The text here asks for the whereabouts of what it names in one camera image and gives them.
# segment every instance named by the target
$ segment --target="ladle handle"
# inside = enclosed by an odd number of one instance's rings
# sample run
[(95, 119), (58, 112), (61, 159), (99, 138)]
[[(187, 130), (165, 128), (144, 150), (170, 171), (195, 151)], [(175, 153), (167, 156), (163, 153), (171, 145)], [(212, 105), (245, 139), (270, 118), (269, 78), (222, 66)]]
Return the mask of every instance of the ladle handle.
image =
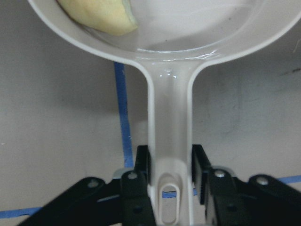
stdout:
[[(157, 224), (192, 225), (192, 78), (197, 62), (148, 64), (149, 149), (151, 179), (149, 193)], [(163, 219), (162, 192), (176, 191), (173, 221)]]

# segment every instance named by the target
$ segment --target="gray floor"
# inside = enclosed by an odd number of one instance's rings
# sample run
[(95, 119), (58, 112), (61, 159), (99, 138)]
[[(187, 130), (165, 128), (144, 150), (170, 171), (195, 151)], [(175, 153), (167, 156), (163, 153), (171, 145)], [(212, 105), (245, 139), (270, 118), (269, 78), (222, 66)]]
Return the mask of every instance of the gray floor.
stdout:
[[(0, 18), (0, 211), (42, 206), (85, 176), (109, 181), (123, 167), (113, 62), (58, 37), (24, 0), (0, 1)], [(197, 77), (193, 142), (214, 165), (243, 180), (301, 175), (300, 39), (298, 23)], [(147, 144), (147, 84), (133, 67), (126, 74), (136, 147)]]

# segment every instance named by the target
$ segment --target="metal bolt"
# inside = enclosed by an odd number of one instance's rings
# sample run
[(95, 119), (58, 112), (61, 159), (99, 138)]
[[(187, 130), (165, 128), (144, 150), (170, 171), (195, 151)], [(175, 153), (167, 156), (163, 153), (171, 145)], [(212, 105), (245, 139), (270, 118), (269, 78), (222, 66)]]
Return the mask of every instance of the metal bolt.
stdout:
[(99, 185), (99, 182), (95, 179), (92, 179), (89, 183), (88, 183), (88, 188), (94, 188), (97, 187)]
[(258, 177), (256, 179), (256, 182), (260, 185), (268, 185), (269, 184), (269, 181), (264, 177)]
[(138, 175), (135, 172), (131, 172), (130, 174), (128, 174), (127, 178), (129, 178), (130, 180), (134, 180), (138, 177)]
[(225, 177), (225, 172), (218, 169), (214, 172), (214, 175), (216, 175), (218, 178), (223, 178), (223, 177)]

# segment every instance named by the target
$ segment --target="blue painter's tape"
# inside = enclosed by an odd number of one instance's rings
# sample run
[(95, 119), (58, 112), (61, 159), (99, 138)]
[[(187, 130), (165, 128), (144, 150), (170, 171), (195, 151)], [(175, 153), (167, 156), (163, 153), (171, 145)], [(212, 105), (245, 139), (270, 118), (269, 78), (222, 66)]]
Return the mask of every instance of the blue painter's tape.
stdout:
[(124, 65), (114, 62), (116, 89), (118, 97), (120, 127), (122, 136), (122, 146), (124, 155), (124, 167), (133, 167), (132, 140), (130, 124), (127, 116), (127, 87), (124, 73)]
[(31, 216), (35, 212), (37, 212), (41, 207), (35, 207), (35, 208), (26, 208), (26, 209), (20, 209), (20, 210), (6, 210), (6, 211), (0, 211), (0, 218), (17, 218), (24, 215)]
[[(193, 189), (193, 195), (197, 195), (196, 189)], [(163, 199), (169, 199), (169, 198), (175, 198), (177, 197), (177, 192), (163, 192), (162, 193), (162, 198)]]
[(291, 184), (291, 183), (299, 183), (301, 182), (301, 175), (292, 176), (292, 177), (285, 177), (285, 178), (278, 178), (281, 182), (285, 184)]

